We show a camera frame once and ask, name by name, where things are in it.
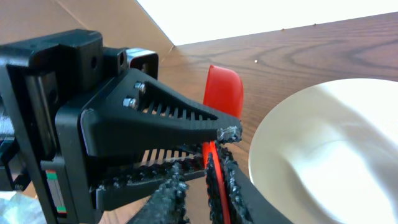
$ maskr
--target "wood grain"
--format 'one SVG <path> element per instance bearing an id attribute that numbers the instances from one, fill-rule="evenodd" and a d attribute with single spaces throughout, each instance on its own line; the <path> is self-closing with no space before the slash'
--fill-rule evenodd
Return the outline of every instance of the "wood grain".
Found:
<path id="1" fill-rule="evenodd" d="M 398 81 L 398 13 L 179 46 L 162 62 L 159 80 L 201 102 L 211 64 L 243 80 L 243 140 L 230 149 L 248 175 L 256 128 L 291 94 L 344 78 Z M 189 183 L 187 208 L 194 224 L 210 223 L 204 182 Z M 140 206 L 142 201 L 105 213 L 102 223 L 125 223 Z"/>

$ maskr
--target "red spatula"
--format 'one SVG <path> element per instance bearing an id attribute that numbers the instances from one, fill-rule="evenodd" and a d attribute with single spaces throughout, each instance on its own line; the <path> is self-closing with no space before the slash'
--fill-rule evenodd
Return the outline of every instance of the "red spatula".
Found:
<path id="1" fill-rule="evenodd" d="M 243 108 L 243 83 L 239 75 L 230 69 L 210 65 L 203 104 L 240 118 Z M 206 167 L 209 153 L 212 153 L 215 164 L 224 224 L 230 224 L 222 167 L 214 142 L 203 144 L 203 159 Z"/>

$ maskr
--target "white bowl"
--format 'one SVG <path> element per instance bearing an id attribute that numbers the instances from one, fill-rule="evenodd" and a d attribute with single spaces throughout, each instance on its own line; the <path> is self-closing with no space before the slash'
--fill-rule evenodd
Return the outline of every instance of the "white bowl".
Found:
<path id="1" fill-rule="evenodd" d="M 398 83 L 304 89 L 261 122 L 249 171 L 294 223 L 398 223 Z"/>

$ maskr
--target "cardboard box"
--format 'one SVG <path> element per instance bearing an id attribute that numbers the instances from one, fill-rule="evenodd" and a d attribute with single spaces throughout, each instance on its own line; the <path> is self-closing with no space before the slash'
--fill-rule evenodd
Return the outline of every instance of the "cardboard box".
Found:
<path id="1" fill-rule="evenodd" d="M 2 0 L 0 44 L 70 29 L 100 31 L 108 47 L 141 47 L 164 58 L 173 44 L 134 0 Z"/>

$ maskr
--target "red silicone spatula head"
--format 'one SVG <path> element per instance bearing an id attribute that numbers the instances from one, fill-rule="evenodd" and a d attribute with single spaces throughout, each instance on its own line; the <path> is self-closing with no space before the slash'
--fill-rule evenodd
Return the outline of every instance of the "red silicone spatula head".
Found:
<path id="1" fill-rule="evenodd" d="M 239 75 L 230 69 L 210 65 L 203 104 L 240 118 L 243 83 Z"/>

